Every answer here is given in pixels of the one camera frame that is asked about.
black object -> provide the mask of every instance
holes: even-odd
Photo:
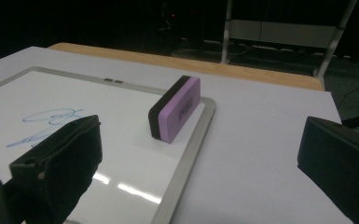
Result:
[[[10,164],[0,223],[63,223],[89,187],[102,146],[98,116],[74,120]]]
[[[354,223],[359,223],[359,133],[308,117],[298,168]]]

whiteboard frame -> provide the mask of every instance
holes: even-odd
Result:
[[[55,76],[61,77],[69,77],[80,80],[85,80],[89,82],[99,83],[103,85],[109,85],[113,87],[124,88],[128,90],[134,91],[143,91],[148,93],[155,93],[159,95],[163,95],[166,90],[152,88],[137,84],[132,84],[128,82],[124,82],[121,80],[114,80],[110,78],[100,78],[100,77],[90,77],[75,73],[63,72],[59,70],[49,69],[45,67],[30,67],[25,69],[18,74],[5,79],[0,82],[0,87],[6,85],[7,83],[15,80],[16,78],[22,77],[29,72],[43,72],[47,74],[52,74]],[[170,223],[173,213],[175,211],[176,205],[179,203],[179,200],[182,196],[183,190],[188,181],[191,170],[194,166],[194,163],[199,155],[200,148],[202,146],[204,137],[208,131],[209,125],[214,116],[214,111],[216,107],[216,103],[213,99],[208,97],[201,97],[201,104],[204,104],[204,108],[201,112],[200,119],[197,122],[196,127],[193,130],[193,133],[190,136],[190,139],[186,145],[185,151],[173,173],[173,177],[164,192],[161,203],[153,217],[151,224],[165,224]]]

whiteboard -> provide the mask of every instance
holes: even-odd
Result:
[[[171,144],[152,138],[147,114],[164,90],[34,67],[0,83],[0,179],[8,165],[65,123],[101,122],[103,161],[68,220],[168,223],[214,114],[202,101]]]

wooden surface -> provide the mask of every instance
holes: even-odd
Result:
[[[207,63],[202,61],[180,59],[154,54],[145,54],[117,49],[104,49],[69,43],[55,44],[53,46],[50,46],[49,49],[56,49],[72,53],[123,60],[135,63],[148,63],[163,67],[171,67],[224,77],[244,78],[253,81],[260,81],[310,90],[322,91],[324,89],[321,82],[315,77],[306,77],[301,75],[234,66],[222,63]]]

whiteboard eraser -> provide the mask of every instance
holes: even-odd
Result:
[[[200,103],[200,79],[182,76],[150,109],[152,136],[171,143]]]

